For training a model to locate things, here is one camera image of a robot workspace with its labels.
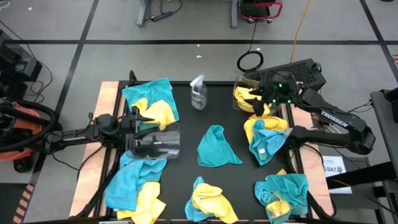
black hose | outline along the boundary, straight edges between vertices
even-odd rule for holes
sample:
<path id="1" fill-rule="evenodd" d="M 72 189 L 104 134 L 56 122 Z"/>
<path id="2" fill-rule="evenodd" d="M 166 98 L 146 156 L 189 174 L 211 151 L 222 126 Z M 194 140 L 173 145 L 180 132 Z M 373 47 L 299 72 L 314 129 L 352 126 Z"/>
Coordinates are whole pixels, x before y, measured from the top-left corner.
<path id="1" fill-rule="evenodd" d="M 44 129 L 41 132 L 37 133 L 35 136 L 29 137 L 15 144 L 10 144 L 8 146 L 0 146 L 0 152 L 11 152 L 18 150 L 19 148 L 26 147 L 29 144 L 36 143 L 39 140 L 42 140 L 44 138 L 44 135 L 51 132 L 58 123 L 58 116 L 55 114 L 54 110 L 46 106 L 23 100 L 15 102 L 23 107 L 32 108 L 46 113 L 47 115 L 50 116 L 50 121 L 49 124 L 46 125 L 46 127 L 44 127 Z"/>

red chair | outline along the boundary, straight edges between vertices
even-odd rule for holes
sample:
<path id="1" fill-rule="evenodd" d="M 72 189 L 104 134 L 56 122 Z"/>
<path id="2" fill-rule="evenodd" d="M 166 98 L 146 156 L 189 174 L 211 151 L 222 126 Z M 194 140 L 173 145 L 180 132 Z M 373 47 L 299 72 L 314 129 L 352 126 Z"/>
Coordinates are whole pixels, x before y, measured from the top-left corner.
<path id="1" fill-rule="evenodd" d="M 279 6 L 278 12 L 272 16 L 269 8 L 276 5 Z M 240 2 L 241 16 L 250 23 L 256 20 L 267 20 L 268 23 L 271 23 L 273 19 L 280 15 L 282 8 L 283 4 L 276 0 L 242 0 Z"/>

caster wheel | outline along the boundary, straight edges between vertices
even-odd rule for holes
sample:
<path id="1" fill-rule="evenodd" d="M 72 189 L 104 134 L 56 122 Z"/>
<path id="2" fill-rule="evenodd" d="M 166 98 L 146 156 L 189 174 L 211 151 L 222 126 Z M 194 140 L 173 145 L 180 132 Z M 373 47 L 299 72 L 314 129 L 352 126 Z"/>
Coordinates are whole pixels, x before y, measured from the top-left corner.
<path id="1" fill-rule="evenodd" d="M 24 173 L 31 170 L 33 164 L 30 157 L 25 157 L 14 161 L 14 169 L 18 173 Z"/>

yellow microfiber cloth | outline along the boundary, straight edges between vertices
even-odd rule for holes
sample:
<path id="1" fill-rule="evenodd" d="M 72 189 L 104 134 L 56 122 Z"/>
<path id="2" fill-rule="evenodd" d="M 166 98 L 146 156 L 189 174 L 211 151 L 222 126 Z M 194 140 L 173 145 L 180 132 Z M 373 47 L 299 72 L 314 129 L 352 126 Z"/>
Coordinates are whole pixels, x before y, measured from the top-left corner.
<path id="1" fill-rule="evenodd" d="M 285 175 L 285 174 L 286 171 L 284 169 L 281 169 L 276 175 Z M 283 200 L 277 192 L 274 192 L 274 195 L 279 198 L 279 201 L 269 203 L 267 205 L 267 209 L 272 213 L 271 218 L 278 218 L 282 215 L 287 214 L 290 211 L 291 207 L 289 203 Z"/>
<path id="2" fill-rule="evenodd" d="M 250 100 L 254 98 L 261 100 L 261 96 L 256 96 L 249 93 L 252 90 L 253 90 L 252 88 L 248 89 L 238 86 L 235 88 L 234 92 L 234 96 L 236 98 L 236 101 L 238 102 L 239 108 L 249 113 L 254 113 L 253 105 L 245 102 L 245 100 Z M 270 105 L 267 106 L 264 104 L 264 113 L 263 113 L 264 115 L 269 115 L 269 113 L 271 112 L 268 108 L 269 106 Z"/>
<path id="3" fill-rule="evenodd" d="M 288 128 L 287 121 L 285 121 L 282 118 L 278 118 L 275 116 L 268 116 L 268 115 L 256 116 L 254 114 L 243 125 L 244 131 L 246 132 L 246 137 L 248 137 L 249 143 L 251 143 L 251 141 L 253 140 L 254 123 L 259 119 L 264 121 L 264 124 L 265 124 L 264 129 L 268 129 L 271 131 L 286 131 Z"/>
<path id="4" fill-rule="evenodd" d="M 131 217 L 137 224 L 153 224 L 166 204 L 157 199 L 160 194 L 158 182 L 146 182 L 138 194 L 136 211 L 118 211 L 118 220 Z"/>
<path id="5" fill-rule="evenodd" d="M 212 213 L 225 223 L 234 223 L 238 218 L 222 191 L 206 183 L 198 184 L 192 194 L 192 204 L 205 214 Z"/>
<path id="6" fill-rule="evenodd" d="M 175 121 L 172 108 L 164 100 L 159 100 L 148 108 L 147 98 L 141 98 L 137 103 L 131 105 L 131 107 L 133 106 L 138 107 L 143 117 L 154 119 L 154 121 L 146 121 L 146 123 L 159 124 L 159 129 L 161 131 L 164 130 L 168 124 Z"/>

